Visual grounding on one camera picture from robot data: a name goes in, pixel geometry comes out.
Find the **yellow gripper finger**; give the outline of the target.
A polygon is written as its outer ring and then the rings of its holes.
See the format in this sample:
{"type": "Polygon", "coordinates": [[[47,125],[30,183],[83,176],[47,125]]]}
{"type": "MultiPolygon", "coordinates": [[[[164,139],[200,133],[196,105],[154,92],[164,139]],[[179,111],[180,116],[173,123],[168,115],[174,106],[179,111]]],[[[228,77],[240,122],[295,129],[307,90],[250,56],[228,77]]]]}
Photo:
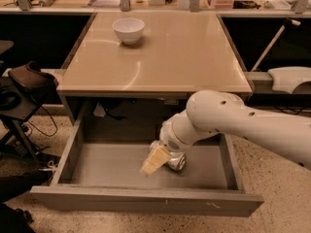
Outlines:
{"type": "Polygon", "coordinates": [[[140,173],[149,176],[171,159],[170,151],[164,146],[151,147],[140,169],[140,173]]]}

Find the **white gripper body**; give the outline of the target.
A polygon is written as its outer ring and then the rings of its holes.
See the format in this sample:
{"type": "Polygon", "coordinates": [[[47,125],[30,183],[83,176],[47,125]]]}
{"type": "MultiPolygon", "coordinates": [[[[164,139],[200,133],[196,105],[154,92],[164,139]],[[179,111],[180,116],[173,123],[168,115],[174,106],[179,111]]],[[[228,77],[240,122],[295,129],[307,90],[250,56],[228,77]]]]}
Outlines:
{"type": "Polygon", "coordinates": [[[160,129],[160,143],[171,152],[185,151],[190,144],[187,142],[189,122],[184,118],[170,118],[160,129]]]}

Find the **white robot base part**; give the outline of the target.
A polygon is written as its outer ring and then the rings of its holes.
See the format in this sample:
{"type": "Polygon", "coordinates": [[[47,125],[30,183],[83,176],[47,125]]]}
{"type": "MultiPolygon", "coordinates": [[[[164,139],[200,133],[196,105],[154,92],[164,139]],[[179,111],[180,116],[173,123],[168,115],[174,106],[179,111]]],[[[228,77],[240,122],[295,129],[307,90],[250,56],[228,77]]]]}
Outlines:
{"type": "Polygon", "coordinates": [[[270,69],[268,74],[272,77],[272,90],[289,94],[309,93],[311,88],[310,67],[280,67],[270,69]]]}

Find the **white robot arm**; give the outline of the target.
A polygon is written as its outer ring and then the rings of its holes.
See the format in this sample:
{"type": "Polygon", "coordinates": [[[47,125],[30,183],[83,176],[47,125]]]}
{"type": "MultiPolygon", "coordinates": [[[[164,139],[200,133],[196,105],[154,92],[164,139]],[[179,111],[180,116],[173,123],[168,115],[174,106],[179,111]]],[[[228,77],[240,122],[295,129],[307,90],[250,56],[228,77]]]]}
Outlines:
{"type": "Polygon", "coordinates": [[[149,176],[165,164],[181,170],[176,161],[186,150],[219,133],[244,138],[311,169],[310,117],[257,110],[235,94],[201,90],[189,98],[182,112],[162,124],[141,173],[149,176]]]}

